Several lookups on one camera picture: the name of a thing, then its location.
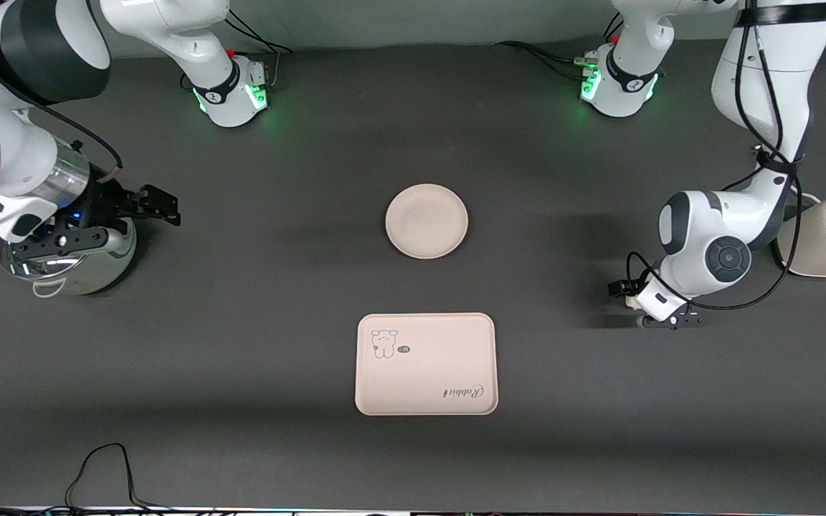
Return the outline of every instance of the silver pot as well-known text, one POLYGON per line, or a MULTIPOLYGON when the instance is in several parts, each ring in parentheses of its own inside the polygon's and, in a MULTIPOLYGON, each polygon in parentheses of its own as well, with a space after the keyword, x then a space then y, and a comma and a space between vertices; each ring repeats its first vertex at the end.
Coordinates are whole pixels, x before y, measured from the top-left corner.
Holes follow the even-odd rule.
POLYGON ((114 251, 19 260, 9 243, 0 239, 0 264, 13 277, 32 282, 37 297, 82 296, 97 292, 123 274, 136 250, 136 226, 131 219, 124 221, 128 231, 114 251))

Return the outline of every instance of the dark gray table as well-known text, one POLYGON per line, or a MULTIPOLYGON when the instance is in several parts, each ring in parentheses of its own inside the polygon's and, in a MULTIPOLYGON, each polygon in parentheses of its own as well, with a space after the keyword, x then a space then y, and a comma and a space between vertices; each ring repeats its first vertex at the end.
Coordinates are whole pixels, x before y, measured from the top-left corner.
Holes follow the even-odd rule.
MULTIPOLYGON (((709 95, 723 44, 678 43, 629 120, 507 48, 289 55, 238 130, 169 59, 115 63, 104 95, 62 110, 124 154, 125 185, 180 196, 184 225, 142 224, 135 269, 92 297, 36 300, 0 269, 0 504, 58 502, 117 440, 141 496, 174 505, 826 513, 826 281, 677 333, 621 328, 605 296, 626 252, 658 255, 672 193, 750 170, 709 95), (472 220, 433 262, 381 227, 423 182, 472 220), (498 410, 359 414, 356 324, 427 311, 491 314, 498 410)), ((826 58, 812 102, 803 181, 826 197, 826 58)), ((760 252, 711 300, 776 274, 760 252)), ((90 474, 78 503, 124 502, 118 455, 90 474)))

